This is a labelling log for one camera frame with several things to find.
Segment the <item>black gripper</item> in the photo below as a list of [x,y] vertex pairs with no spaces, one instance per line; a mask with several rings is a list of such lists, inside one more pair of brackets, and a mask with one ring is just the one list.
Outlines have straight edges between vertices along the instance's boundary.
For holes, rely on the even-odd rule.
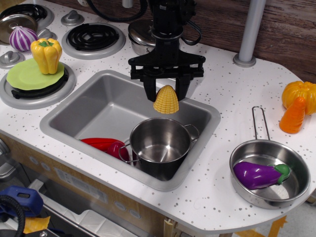
[[155,48],[144,55],[129,59],[131,79],[143,79],[148,100],[156,101],[156,80],[176,78],[175,92],[178,101],[183,100],[191,81],[202,77],[206,58],[201,55],[183,52],[179,38],[156,39]]

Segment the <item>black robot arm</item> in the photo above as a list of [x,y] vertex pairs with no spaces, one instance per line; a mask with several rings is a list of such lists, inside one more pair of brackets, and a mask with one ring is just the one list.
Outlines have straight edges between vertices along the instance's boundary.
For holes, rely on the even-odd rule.
[[186,97],[194,78],[204,74],[204,56],[183,52],[179,40],[182,39],[183,27],[197,25],[190,19],[195,15],[194,0],[151,0],[153,15],[152,36],[156,40],[155,48],[144,55],[129,59],[131,79],[143,83],[146,96],[156,100],[156,80],[173,78],[176,80],[175,91],[179,101]]

